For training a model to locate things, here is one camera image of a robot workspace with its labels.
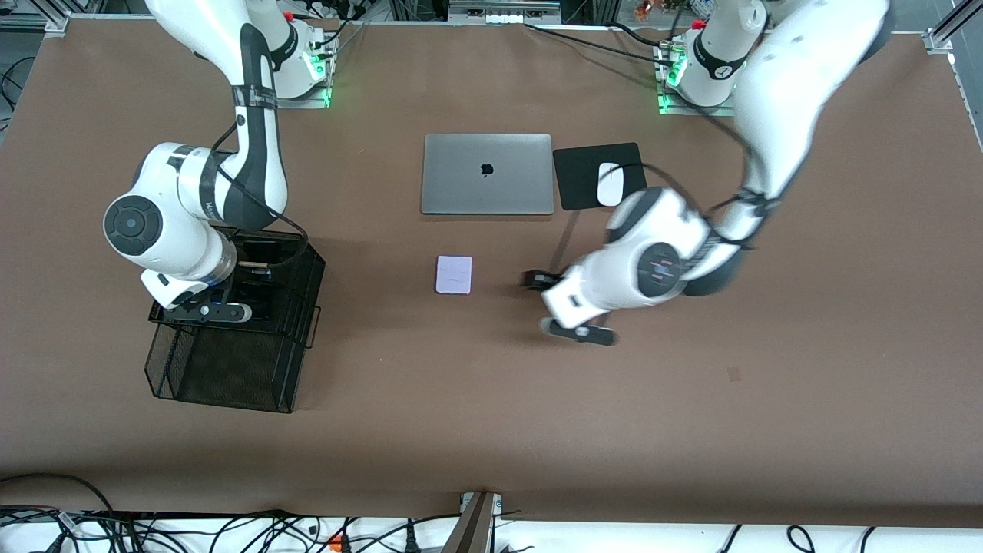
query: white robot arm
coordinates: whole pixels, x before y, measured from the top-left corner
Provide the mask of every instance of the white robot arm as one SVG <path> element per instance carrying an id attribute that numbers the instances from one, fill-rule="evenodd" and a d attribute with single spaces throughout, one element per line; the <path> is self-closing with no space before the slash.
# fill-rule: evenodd
<path id="1" fill-rule="evenodd" d="M 729 283 L 808 154 L 823 106 L 890 35 L 889 8 L 889 0 L 812 0 L 782 22 L 751 54 L 734 90 L 734 123 L 749 154 L 744 183 L 720 225 L 671 189 L 629 196 L 607 224 L 605 247 L 543 292 L 553 315 L 544 331 L 610 344 L 609 330 L 585 323 Z"/>
<path id="2" fill-rule="evenodd" d="M 277 99 L 301 95 L 324 79 L 326 41 L 323 31 L 288 22 L 274 0 L 148 0 L 146 5 L 167 32 L 225 75 L 240 147 L 230 153 L 161 144 L 144 158 L 133 188 L 106 211 L 106 239 L 145 268 L 145 287 L 170 309 L 225 280 L 235 268 L 235 248 L 210 221 L 259 230 L 286 207 Z M 239 315 L 247 320 L 250 314 Z"/>

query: black mouse pad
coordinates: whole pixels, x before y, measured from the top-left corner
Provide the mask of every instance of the black mouse pad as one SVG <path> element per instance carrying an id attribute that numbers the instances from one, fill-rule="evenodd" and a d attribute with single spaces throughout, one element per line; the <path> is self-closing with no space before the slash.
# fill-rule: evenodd
<path id="1" fill-rule="evenodd" d="M 633 142 L 554 150 L 553 167 L 556 171 L 560 204 L 568 212 L 601 207 L 598 202 L 598 168 L 602 163 L 636 163 L 622 169 L 624 192 L 621 198 L 647 188 L 645 169 L 641 162 L 638 145 Z"/>

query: green led light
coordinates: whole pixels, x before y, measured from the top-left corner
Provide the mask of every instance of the green led light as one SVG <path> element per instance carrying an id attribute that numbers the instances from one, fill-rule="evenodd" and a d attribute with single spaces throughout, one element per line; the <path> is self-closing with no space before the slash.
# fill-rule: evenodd
<path id="1" fill-rule="evenodd" d="M 682 79 L 682 74 L 686 70 L 686 56 L 680 55 L 679 59 L 672 64 L 672 69 L 669 70 L 668 82 L 671 87 L 676 87 L 679 85 L 679 81 Z"/>

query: sticky note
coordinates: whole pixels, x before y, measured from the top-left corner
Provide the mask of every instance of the sticky note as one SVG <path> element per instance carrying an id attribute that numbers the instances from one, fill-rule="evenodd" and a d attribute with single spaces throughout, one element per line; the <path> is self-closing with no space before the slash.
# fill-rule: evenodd
<path id="1" fill-rule="evenodd" d="M 471 258 L 437 256 L 434 289 L 438 294 L 470 294 Z"/>

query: metal frame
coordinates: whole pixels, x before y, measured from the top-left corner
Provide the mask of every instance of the metal frame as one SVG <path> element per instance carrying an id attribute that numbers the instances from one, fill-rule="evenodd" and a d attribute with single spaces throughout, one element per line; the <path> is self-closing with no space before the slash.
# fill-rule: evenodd
<path id="1" fill-rule="evenodd" d="M 37 14 L 10 15 L 0 19 L 0 30 L 43 31 L 64 36 L 74 15 L 102 13 L 106 0 L 28 0 Z"/>
<path id="2" fill-rule="evenodd" d="M 501 515 L 501 496 L 469 492 L 461 496 L 463 513 L 440 553 L 489 553 L 494 518 Z"/>
<path id="3" fill-rule="evenodd" d="M 963 25 L 983 10 L 983 0 L 962 0 L 934 27 L 922 33 L 925 49 L 930 54 L 948 54 L 953 50 L 952 38 Z"/>

